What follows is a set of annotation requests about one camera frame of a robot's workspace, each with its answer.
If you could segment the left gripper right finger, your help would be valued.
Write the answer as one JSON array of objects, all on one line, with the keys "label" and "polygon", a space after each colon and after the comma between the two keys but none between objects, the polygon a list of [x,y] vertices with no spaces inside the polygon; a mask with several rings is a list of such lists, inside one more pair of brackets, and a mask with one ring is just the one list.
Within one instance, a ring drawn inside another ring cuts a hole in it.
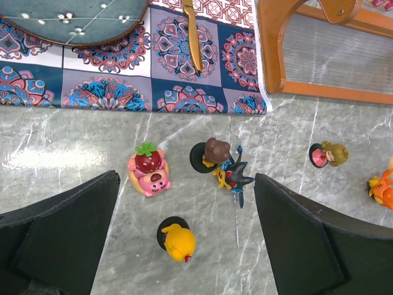
[{"label": "left gripper right finger", "polygon": [[392,294],[392,229],[256,174],[255,202],[278,294]]}]

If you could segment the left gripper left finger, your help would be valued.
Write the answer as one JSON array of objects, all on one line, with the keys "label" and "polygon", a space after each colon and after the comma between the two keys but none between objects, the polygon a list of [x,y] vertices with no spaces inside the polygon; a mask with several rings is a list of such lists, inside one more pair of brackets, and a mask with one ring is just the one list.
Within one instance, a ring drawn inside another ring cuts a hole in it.
[{"label": "left gripper left finger", "polygon": [[119,186],[110,170],[1,214],[1,294],[20,294],[31,280],[64,294],[90,294]]}]

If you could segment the pink flower bear toy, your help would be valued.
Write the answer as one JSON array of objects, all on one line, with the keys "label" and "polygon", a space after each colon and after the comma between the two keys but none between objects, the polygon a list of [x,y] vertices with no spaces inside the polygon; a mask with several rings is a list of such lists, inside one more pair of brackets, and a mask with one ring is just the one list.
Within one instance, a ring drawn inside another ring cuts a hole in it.
[{"label": "pink flower bear toy", "polygon": [[369,0],[369,3],[376,8],[383,9],[385,12],[392,10],[393,0]]}]

